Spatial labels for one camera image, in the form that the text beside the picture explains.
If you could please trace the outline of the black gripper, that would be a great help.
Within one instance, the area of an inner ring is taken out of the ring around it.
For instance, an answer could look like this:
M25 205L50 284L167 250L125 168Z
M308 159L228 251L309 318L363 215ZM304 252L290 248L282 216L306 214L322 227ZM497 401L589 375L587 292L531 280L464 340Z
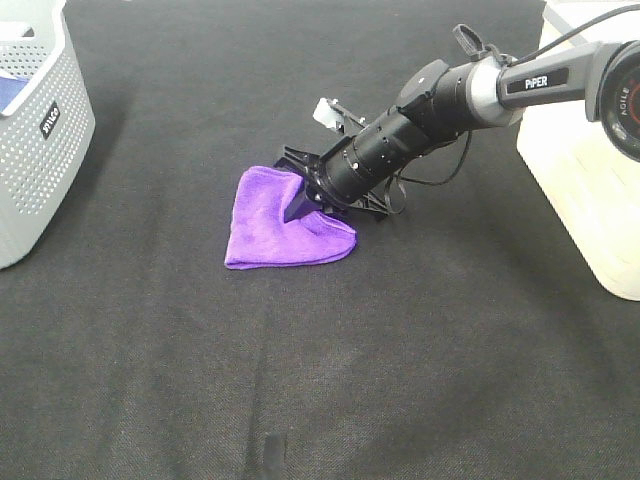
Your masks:
M313 211L343 213L348 209L388 215L391 208L372 193L374 187L431 150L431 139L396 107L367 123L345 109L340 140L322 155L285 146L275 163L300 175L303 183L283 213L283 221L301 219Z

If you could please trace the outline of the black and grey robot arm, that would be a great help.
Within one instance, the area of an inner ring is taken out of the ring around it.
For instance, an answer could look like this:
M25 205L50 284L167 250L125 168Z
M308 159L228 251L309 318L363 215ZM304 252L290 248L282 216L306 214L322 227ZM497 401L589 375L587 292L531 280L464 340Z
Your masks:
M464 25L456 29L470 57L452 68L435 60L403 87L395 103L371 123L339 104L340 141L322 155L286 147L277 166L303 178L284 209L285 221L313 211L349 209L376 216L391 212L374 188L400 177L421 155L474 130L504 127L531 106L582 100L590 122L600 122L611 143L639 157L639 44L596 41L557 54L516 60L483 45Z

